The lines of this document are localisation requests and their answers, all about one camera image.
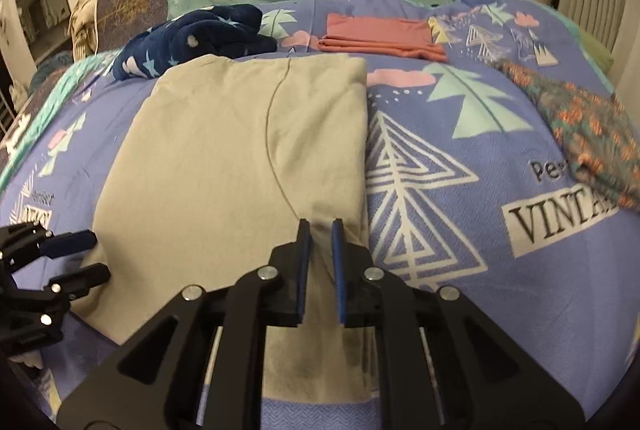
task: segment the silver screw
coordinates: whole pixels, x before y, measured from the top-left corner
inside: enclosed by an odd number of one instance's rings
[[[381,280],[385,276],[385,272],[379,267],[371,266],[364,270],[364,278],[367,280]]]
[[[278,268],[273,266],[262,266],[258,270],[258,277],[262,280],[273,280],[278,276]]]
[[[197,300],[202,296],[203,290],[199,285],[191,284],[182,290],[182,298],[186,301]]]
[[[452,285],[446,285],[440,290],[440,297],[443,300],[457,300],[460,298],[460,291]]]

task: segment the teal blanket trim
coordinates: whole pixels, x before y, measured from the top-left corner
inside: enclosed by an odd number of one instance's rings
[[[14,156],[9,159],[2,170],[2,174],[0,174],[0,193],[4,193],[4,189],[9,180],[20,168],[25,157],[30,153],[37,140],[40,139],[40,136],[42,136],[42,133],[47,129],[51,120],[53,120],[60,109],[62,109],[69,95],[78,87],[78,84],[81,83],[88,74],[104,69],[105,64],[109,64],[113,60],[113,57],[113,52],[91,55],[84,60],[76,62],[66,70],[65,74],[62,75],[51,91],[47,101],[44,102],[42,109],[40,109],[22,135]]]
[[[534,1],[534,0],[526,0],[526,1],[529,1],[530,3],[537,4],[540,8],[542,8],[543,10],[549,12],[550,14],[555,16],[557,19],[560,19],[562,21],[564,26],[569,30],[569,33],[571,33],[571,35],[574,37],[575,41],[578,43],[578,46],[580,46],[580,50],[582,51],[582,54],[584,55],[584,57],[587,60],[587,62],[589,62],[589,65],[591,66],[591,69],[593,69],[595,71],[596,75],[598,75],[598,78],[602,82],[602,85],[604,85],[605,88],[607,89],[607,91],[609,91],[611,94],[615,93],[616,90],[614,89],[613,85],[611,84],[611,82],[607,78],[606,74],[604,74],[602,72],[602,69],[600,69],[600,66],[598,66],[598,64],[596,64],[596,62],[591,57],[591,55],[589,55],[589,53],[587,53],[587,50],[584,49],[584,46],[582,45],[582,41],[581,41],[581,36],[580,36],[580,28],[578,27],[578,25],[574,21],[572,21],[571,19],[565,17],[563,14],[561,14],[557,10],[551,8],[550,6],[546,6],[546,4],[542,4],[542,3],[539,3],[539,2]]]

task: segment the dark blue star-patterned cloth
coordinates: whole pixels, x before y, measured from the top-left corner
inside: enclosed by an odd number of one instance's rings
[[[129,40],[113,63],[113,75],[156,78],[206,54],[240,58],[276,51],[276,39],[258,33],[261,21],[262,12],[251,4],[189,12]]]

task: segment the mattress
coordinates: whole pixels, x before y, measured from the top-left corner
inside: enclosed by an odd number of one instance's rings
[[[315,53],[332,12],[430,21],[449,65],[362,55],[373,258],[414,287],[462,289],[593,414],[638,343],[638,216],[577,184],[526,96],[484,64],[509,58],[609,96],[564,23],[528,0],[459,0],[436,8],[403,0],[295,0],[260,7],[263,27],[279,40],[278,52],[262,58]],[[154,84],[115,81],[108,68],[85,78],[8,184],[0,223],[39,219],[56,233],[91,227],[118,147]],[[563,201],[568,210],[559,215],[554,203]],[[80,263],[81,256],[41,259],[15,279],[39,288]],[[61,344],[42,350],[47,400],[64,399],[114,349],[73,316],[64,330]],[[268,429],[379,424],[376,400],[263,402]]]

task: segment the mint green tree print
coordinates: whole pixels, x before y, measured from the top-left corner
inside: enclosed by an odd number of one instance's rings
[[[502,6],[498,6],[498,3],[485,4],[482,6],[480,13],[487,14],[491,17],[492,24],[500,24],[500,26],[504,26],[505,22],[514,18],[514,16],[504,10],[506,7],[506,4],[503,4]]]
[[[293,10],[271,10],[262,16],[260,34],[273,36],[273,38],[285,38],[289,33],[281,26],[284,22],[297,22],[291,15]]]
[[[431,64],[423,70],[441,75],[427,102],[462,96],[462,109],[453,131],[453,139],[484,133],[531,131],[533,128],[495,99],[512,100],[507,93],[483,83],[478,73],[444,64]]]

